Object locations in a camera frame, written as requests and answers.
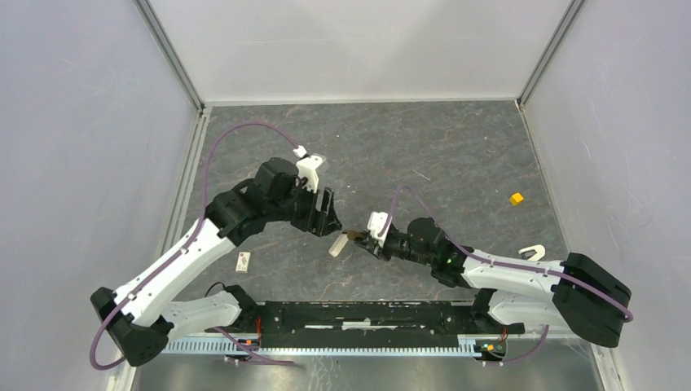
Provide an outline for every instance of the gray speckled mat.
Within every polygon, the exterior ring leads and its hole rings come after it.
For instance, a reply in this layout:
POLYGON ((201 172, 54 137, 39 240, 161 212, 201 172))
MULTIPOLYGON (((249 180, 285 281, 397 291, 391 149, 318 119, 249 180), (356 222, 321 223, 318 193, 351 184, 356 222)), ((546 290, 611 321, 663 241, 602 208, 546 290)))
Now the gray speckled mat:
MULTIPOLYGON (((262 120, 287 130, 308 152, 326 156, 320 185, 336 192, 345 229, 362 230, 371 211, 386 211, 397 185, 418 190, 450 235, 481 250, 516 257, 543 244, 547 257, 566 254, 526 129, 513 102, 350 103, 214 108, 186 218, 198 214, 203 164, 230 126, 262 120), (514 192, 525 201, 508 202, 514 192)), ((229 136, 214 157, 209 198, 250 178, 273 157, 291 161, 292 148, 269 130, 229 136)), ((405 229, 425 211, 404 194, 394 224, 405 229)), ((202 297, 216 281, 238 283, 264 300, 450 300, 474 291, 447 288, 429 268, 378 261, 355 247, 328 255, 336 234, 315 238, 288 223, 272 223, 241 246, 252 253, 247 274, 235 272, 237 250, 206 269, 179 300, 202 297)))

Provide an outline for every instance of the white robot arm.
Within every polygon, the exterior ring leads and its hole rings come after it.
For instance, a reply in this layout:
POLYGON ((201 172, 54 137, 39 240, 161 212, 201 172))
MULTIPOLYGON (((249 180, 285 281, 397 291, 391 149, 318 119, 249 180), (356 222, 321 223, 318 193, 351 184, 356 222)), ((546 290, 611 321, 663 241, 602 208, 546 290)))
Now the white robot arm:
POLYGON ((379 259, 397 257, 430 266, 432 277, 448 287, 480 289, 473 304, 475 322, 523 323, 526 329, 549 324, 553 330, 570 329, 596 345, 618 345, 623 324, 629 320, 622 309, 631 300, 631 290, 589 257, 577 253, 565 261, 498 257, 456 247, 432 218, 417 218, 402 232, 387 227, 387 217, 372 213, 366 231, 347 231, 337 247, 342 248, 347 238, 379 259))
POLYGON ((249 236, 262 232, 268 222, 290 222, 316 236, 341 229, 331 189, 319 190, 325 159, 300 155, 303 157, 296 164, 279 158, 261 164, 254 178, 214 197, 206 207, 202 227, 197 230, 200 221, 195 222, 142 274, 115 290, 100 288, 91 295, 102 321, 121 306, 106 330, 130 365, 150 361, 169 340, 238 321, 242 300, 228 289, 194 301, 172 300, 202 270, 249 236), (195 232, 195 239, 187 244, 195 232), (177 257, 157 274, 172 256, 177 257), (135 287, 145 279, 151 280, 136 292, 135 287))

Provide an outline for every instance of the white plastic bracket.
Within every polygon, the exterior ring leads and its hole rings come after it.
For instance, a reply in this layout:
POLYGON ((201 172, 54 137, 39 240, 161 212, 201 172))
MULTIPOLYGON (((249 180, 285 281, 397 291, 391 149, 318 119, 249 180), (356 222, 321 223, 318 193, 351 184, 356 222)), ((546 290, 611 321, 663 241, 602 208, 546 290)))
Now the white plastic bracket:
POLYGON ((463 279, 473 288, 492 288, 501 291, 515 292, 518 295, 534 297, 541 301, 551 301, 554 293, 552 285, 558 284, 560 278, 548 275, 549 270, 564 271, 561 261, 523 261, 522 259, 497 257, 479 250, 473 254, 490 260, 490 264, 467 257, 463 263, 463 279), (509 269, 495 266, 495 262, 511 263, 517 266, 544 268, 542 273, 529 270, 509 269))
POLYGON ((384 229, 384 225, 386 224, 387 218, 389 218, 389 214, 386 212, 372 212, 372 214, 369 215, 369 235, 372 238, 376 239, 380 247, 384 246, 386 236, 389 234, 389 227, 387 226, 386 231, 384 231, 384 234, 380 235, 381 230, 384 229))
POLYGON ((320 155, 309 155, 300 159, 295 164, 297 166, 297 175, 300 178, 307 178, 305 189, 313 193, 319 189, 319 172, 323 172, 328 166, 326 158, 320 155))
MULTIPOLYGON (((119 304, 125 297, 128 297, 141 280, 153 273, 158 266, 180 250, 194 231, 196 224, 198 222, 195 222, 172 248, 142 274, 116 289, 115 303, 119 304)), ((218 231, 218 227, 206 219, 196 240, 189 245, 188 251, 181 252, 178 259, 137 293, 136 297, 130 298, 130 302, 122 308, 122 313, 131 314, 133 324, 143 327, 151 326, 164 308, 202 270, 235 248, 235 245, 228 238, 219 238, 218 231)))
POLYGON ((240 315, 240 305, 233 295, 221 291, 193 301, 173 301, 161 313, 174 327, 168 340, 176 340, 211 327, 228 326, 240 315))
POLYGON ((488 314, 502 324, 523 323, 526 330, 541 329, 544 324, 549 325, 550 331, 570 330, 551 301, 539 301, 512 292, 494 292, 488 314))

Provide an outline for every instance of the purple cable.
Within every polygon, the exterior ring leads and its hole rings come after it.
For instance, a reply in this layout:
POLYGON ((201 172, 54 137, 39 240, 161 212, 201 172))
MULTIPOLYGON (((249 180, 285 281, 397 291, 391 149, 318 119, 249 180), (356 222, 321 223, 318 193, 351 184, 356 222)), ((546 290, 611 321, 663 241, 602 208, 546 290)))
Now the purple cable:
POLYGON ((544 343, 547 341, 547 334, 549 333, 549 325, 545 324, 544 325, 544 330, 542 331, 542 336, 540 336, 540 339, 538 340, 538 344, 533 347, 533 349, 530 350, 530 352, 523 354, 522 356, 512 358, 510 360, 505 360, 502 362, 494 362, 494 361, 480 361, 482 365, 486 365, 488 367, 505 367, 507 365, 515 364, 517 362, 521 362, 523 360, 526 360, 528 358, 531 358, 535 356, 543 347, 544 343))
MULTIPOLYGON (((384 228, 379 232, 379 235, 383 235, 387 229, 389 229, 389 226, 391 225, 391 221, 394 219, 394 212, 396 210, 396 205, 398 204, 398 197, 401 194, 401 191, 403 190, 408 190, 410 191, 413 196, 417 199, 417 202, 422 205, 422 208, 425 209, 425 212, 432 218, 435 224, 444 232, 447 233, 447 239, 453 243, 453 245, 456 246, 463 254, 465 254, 466 257, 471 257, 472 259, 478 260, 482 263, 485 264, 491 264, 492 261, 489 259, 486 259, 484 257, 480 257, 476 254, 471 253, 470 251, 466 250, 462 245, 460 245, 455 239, 451 238, 448 235, 448 231, 442 227, 441 224, 439 224, 439 220, 432 214, 432 211, 429 210, 429 207, 425 204, 425 202, 420 198, 420 196, 417 194, 417 191, 413 190, 409 186, 402 185, 399 186, 398 189, 396 189, 396 192, 394 194, 394 199, 391 200, 391 207, 389 208, 389 216, 386 218, 386 222, 384 223, 384 228)), ((507 263, 507 262, 501 262, 501 261, 495 261, 494 262, 495 266, 501 266, 501 267, 507 267, 509 269, 517 269, 517 270, 527 270, 527 271, 534 271, 535 273, 544 273, 544 268, 539 268, 535 266, 524 266, 524 265, 514 265, 512 263, 507 263)), ((565 279, 566 281, 569 281, 573 285, 579 286, 590 293, 596 295, 600 299, 606 301, 610 305, 612 305, 614 308, 617 310, 621 311, 624 314, 624 322, 629 323, 633 320, 633 313, 626 308, 625 306, 621 305, 618 301, 615 299, 607 296, 606 293, 602 292, 600 289, 597 289, 593 287, 591 284, 586 283, 584 281, 581 281, 580 279, 575 278, 574 276, 568 275, 566 273, 562 273, 560 271, 555 271, 555 270, 548 270, 547 271, 548 275, 553 275, 555 277, 559 277, 562 279, 565 279)))
MULTIPOLYGON (((202 191, 201 191, 201 211, 199 213, 199 218, 197 219, 197 224, 195 226, 194 231, 191 233, 190 237, 185 241, 185 243, 181 246, 181 248, 187 248, 194 240, 196 237, 199 235, 199 232, 201 231, 201 227, 204 225, 204 219, 205 219, 205 207, 206 207, 206 202, 208 198, 207 190, 209 189, 209 167, 211 166, 211 159, 213 158, 213 154, 216 152, 216 147, 221 143, 221 141, 229 134, 235 133, 237 130, 244 128, 246 126, 263 126, 265 128, 274 130, 276 133, 280 134, 288 140, 289 143, 293 145, 294 149, 297 149, 299 145, 293 139, 290 137, 289 134, 285 133, 281 128, 278 128, 276 126, 267 124, 266 122, 260 122, 260 121, 250 121, 250 122, 243 122, 241 124, 235 125, 229 130, 226 130, 218 136, 216 139, 216 142, 213 143, 213 146, 211 147, 211 150, 209 151, 209 157, 206 159, 205 163, 205 169, 204 169, 204 184, 202 186, 202 191)), ((121 357, 117 359, 114 362, 111 362, 106 365, 101 365, 96 361, 96 348, 99 346, 99 341, 101 340, 101 336, 103 336, 103 333, 105 332, 106 328, 108 328, 108 325, 112 321, 113 318, 115 318, 115 315, 122 310, 127 303, 130 302, 130 295, 135 295, 144 289, 144 287, 150 283, 157 275, 159 275, 165 268, 170 266, 171 263, 173 263, 176 259, 178 259, 182 255, 180 250, 176 251, 173 253, 173 255, 170 256, 165 262, 161 263, 160 266, 158 266, 150 275, 148 275, 146 278, 144 278, 134 289, 132 289, 132 292, 128 294, 128 297, 125 297, 120 304, 116 305, 115 308, 112 309, 112 311, 106 316, 106 318, 103 320, 101 325, 99 326, 99 329, 96 331, 96 335, 94 336, 94 339, 91 341, 91 347, 89 349, 89 361, 91 363, 91 366, 98 370, 98 371, 106 371, 108 369, 114 368, 118 365, 120 365, 122 362, 125 361, 124 357, 121 357)))
POLYGON ((226 332, 222 328, 214 327, 213 329, 216 330, 217 332, 220 332, 221 334, 223 334, 223 336, 225 336, 227 339, 231 340, 231 342, 233 344, 235 344, 235 346, 237 346, 243 352, 249 354, 250 357, 256 358, 257 360, 261 360, 259 362, 241 361, 242 363, 253 364, 253 365, 285 365, 285 366, 295 365, 295 362, 293 362, 293 361, 272 360, 270 358, 260 356, 259 354, 254 353, 251 349, 248 349, 247 346, 242 345, 240 342, 238 342, 237 339, 233 338, 232 335, 228 334, 228 332, 226 332))

